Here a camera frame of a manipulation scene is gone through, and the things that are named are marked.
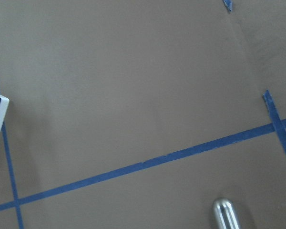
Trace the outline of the steel muddler black tip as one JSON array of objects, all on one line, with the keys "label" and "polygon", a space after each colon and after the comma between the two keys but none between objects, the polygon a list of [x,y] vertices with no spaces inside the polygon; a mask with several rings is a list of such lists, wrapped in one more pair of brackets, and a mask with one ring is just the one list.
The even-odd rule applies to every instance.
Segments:
[{"label": "steel muddler black tip", "polygon": [[231,200],[217,198],[213,203],[213,211],[219,229],[241,229],[234,204]]}]

